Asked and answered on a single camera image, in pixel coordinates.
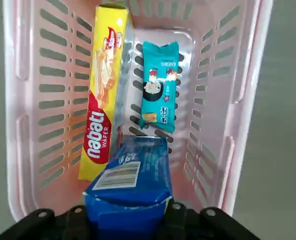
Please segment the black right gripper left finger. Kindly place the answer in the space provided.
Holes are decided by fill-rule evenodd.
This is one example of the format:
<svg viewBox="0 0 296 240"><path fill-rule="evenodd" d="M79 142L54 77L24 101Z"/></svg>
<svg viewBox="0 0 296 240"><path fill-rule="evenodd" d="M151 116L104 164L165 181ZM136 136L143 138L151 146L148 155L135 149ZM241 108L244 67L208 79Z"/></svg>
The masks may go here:
<svg viewBox="0 0 296 240"><path fill-rule="evenodd" d="M89 240L90 224L84 205L61 215L40 208L0 234L0 240Z"/></svg>

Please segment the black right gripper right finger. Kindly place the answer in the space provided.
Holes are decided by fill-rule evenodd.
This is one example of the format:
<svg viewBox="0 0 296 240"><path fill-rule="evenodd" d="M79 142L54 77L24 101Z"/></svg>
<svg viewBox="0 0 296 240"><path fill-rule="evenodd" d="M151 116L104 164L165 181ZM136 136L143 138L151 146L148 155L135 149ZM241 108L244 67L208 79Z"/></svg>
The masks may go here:
<svg viewBox="0 0 296 240"><path fill-rule="evenodd" d="M164 240L259 240L223 210L207 207L196 212L170 200L162 220Z"/></svg>

